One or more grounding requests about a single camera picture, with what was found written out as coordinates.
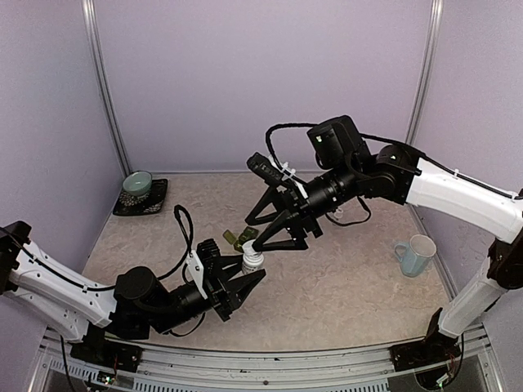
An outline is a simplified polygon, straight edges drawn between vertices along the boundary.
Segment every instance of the green bowl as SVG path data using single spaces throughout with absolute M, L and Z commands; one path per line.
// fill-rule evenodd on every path
M 148 171 L 135 171 L 125 180 L 123 180 L 123 190 L 131 196 L 143 196 L 149 192 L 153 183 L 153 175 Z

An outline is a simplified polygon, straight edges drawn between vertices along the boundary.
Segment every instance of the wall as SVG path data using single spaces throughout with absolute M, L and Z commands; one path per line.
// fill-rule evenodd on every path
M 2 2 L 0 32 L 0 225 L 28 222 L 79 271 L 121 179 L 81 3 Z M 45 326 L 0 300 L 0 390 L 22 391 Z
M 523 6 L 517 1 L 445 2 L 416 146 L 449 167 L 519 191 L 523 123 Z M 458 288 L 484 260 L 492 236 L 437 212 L 425 226 Z M 511 392 L 523 384 L 523 293 L 502 298 L 485 327 Z
M 430 1 L 97 2 L 105 67 L 134 168 L 245 170 L 275 123 L 350 114 L 404 140 Z M 281 158 L 316 168 L 304 131 Z

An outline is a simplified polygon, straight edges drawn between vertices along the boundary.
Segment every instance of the marble table surface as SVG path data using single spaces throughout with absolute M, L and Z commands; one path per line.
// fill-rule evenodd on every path
M 194 221 L 194 244 L 215 238 L 222 254 L 235 254 L 222 237 L 241 232 L 244 217 L 266 186 L 253 174 L 157 176 L 169 179 L 158 215 L 111 216 L 83 271 L 111 284 L 136 265 L 161 275 L 177 263 L 185 243 L 172 214 L 186 207 Z M 324 235 L 309 236 L 309 249 L 266 254 L 267 276 L 244 305 L 223 323 L 211 310 L 193 334 L 175 338 L 151 331 L 149 342 L 175 347 L 233 351 L 327 350 L 423 336 L 431 315 L 448 302 L 432 264 L 417 278 L 400 271 L 392 247 L 418 231 L 406 207 L 368 201 L 372 219 L 341 228 L 320 218 Z M 343 206 L 343 220 L 365 217 L 356 200 Z M 164 281 L 171 290 L 180 273 Z M 183 333 L 196 320 L 176 328 Z

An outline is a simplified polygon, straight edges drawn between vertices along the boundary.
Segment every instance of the white bottle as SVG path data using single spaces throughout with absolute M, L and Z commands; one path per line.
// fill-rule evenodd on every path
M 251 272 L 258 271 L 262 268 L 265 257 L 261 252 L 256 252 L 253 249 L 254 240 L 247 241 L 242 245 L 244 249 L 244 262 L 242 264 L 242 272 L 244 274 L 250 274 Z

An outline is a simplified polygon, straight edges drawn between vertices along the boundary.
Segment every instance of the mug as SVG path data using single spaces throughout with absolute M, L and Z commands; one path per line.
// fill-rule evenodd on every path
M 403 255 L 398 252 L 401 248 L 405 250 Z M 436 254 L 436 245 L 426 235 L 416 234 L 408 243 L 397 243 L 394 253 L 400 261 L 403 275 L 414 278 L 423 272 Z

